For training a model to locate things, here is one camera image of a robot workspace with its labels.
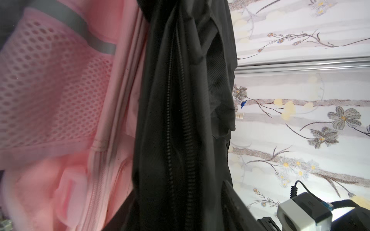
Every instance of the pink mesh pocket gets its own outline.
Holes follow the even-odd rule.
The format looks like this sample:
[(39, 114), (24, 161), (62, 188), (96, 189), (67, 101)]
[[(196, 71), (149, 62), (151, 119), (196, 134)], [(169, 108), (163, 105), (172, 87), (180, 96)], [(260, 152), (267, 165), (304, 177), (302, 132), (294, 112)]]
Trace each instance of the pink mesh pocket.
[(0, 169), (89, 148), (112, 58), (26, 9), (0, 52)]

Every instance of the black cable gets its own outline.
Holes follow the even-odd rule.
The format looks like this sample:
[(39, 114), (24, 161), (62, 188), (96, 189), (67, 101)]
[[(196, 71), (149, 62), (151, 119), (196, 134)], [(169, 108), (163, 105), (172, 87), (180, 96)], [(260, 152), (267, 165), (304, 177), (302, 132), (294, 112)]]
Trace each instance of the black cable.
[(318, 198), (317, 196), (315, 196), (313, 193), (310, 192), (310, 190), (307, 189), (307, 187), (303, 184), (302, 181), (300, 180), (297, 180), (296, 183), (294, 184), (294, 186), (292, 186), (292, 189), (290, 191), (290, 198), (293, 198), (295, 196), (297, 196), (297, 191), (298, 191), (298, 188), (297, 188), (297, 183), (301, 183), (301, 185), (305, 188), (305, 190), (311, 194), (316, 200), (318, 200), (319, 202), (322, 202), (323, 200), (321, 200), (320, 198)]

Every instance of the gray flower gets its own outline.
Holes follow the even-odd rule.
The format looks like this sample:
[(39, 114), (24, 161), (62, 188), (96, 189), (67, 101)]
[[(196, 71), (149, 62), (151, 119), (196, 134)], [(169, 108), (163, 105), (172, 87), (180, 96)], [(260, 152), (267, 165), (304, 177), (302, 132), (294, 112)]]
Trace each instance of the gray flower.
[(312, 140), (309, 140), (308, 143), (314, 146), (316, 149), (320, 148), (322, 143), (326, 143), (326, 146), (334, 145), (339, 143), (338, 139), (338, 131), (335, 131), (328, 127), (323, 127), (321, 131), (311, 129), (311, 133), (313, 137)]
[(361, 126), (361, 122), (357, 120), (361, 118), (361, 114), (356, 109), (350, 108), (344, 111), (342, 107), (337, 106), (335, 110), (337, 113), (329, 112), (327, 114), (329, 119), (335, 119), (333, 122), (333, 128), (343, 130), (345, 123), (352, 128)]
[(232, 96), (234, 96), (236, 99), (243, 101), (247, 97), (247, 88), (244, 88), (242, 86), (237, 88), (236, 85), (234, 85)]

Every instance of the blue cable tip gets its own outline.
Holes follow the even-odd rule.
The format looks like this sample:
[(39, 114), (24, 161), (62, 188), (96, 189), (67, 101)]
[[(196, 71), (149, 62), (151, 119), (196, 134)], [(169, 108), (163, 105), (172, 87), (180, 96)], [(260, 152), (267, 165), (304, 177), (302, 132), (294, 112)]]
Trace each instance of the blue cable tip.
[(244, 107), (244, 105), (245, 105), (246, 102), (247, 102), (247, 100), (241, 103), (241, 106), (242, 106), (241, 108)]
[(330, 211), (333, 211), (333, 205), (331, 203), (326, 203), (325, 201), (321, 202), (326, 208), (328, 208)]

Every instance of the floral wallpaper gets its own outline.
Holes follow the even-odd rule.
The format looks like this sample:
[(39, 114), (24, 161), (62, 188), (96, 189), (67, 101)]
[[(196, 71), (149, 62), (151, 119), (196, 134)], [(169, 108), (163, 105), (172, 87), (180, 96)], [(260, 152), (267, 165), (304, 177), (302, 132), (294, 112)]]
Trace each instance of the floral wallpaper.
[(370, 68), (236, 74), (229, 167), (256, 219), (280, 225), (277, 207), (297, 180), (325, 201), (370, 209), (369, 75)]
[(229, 0), (239, 65), (370, 56), (370, 1)]

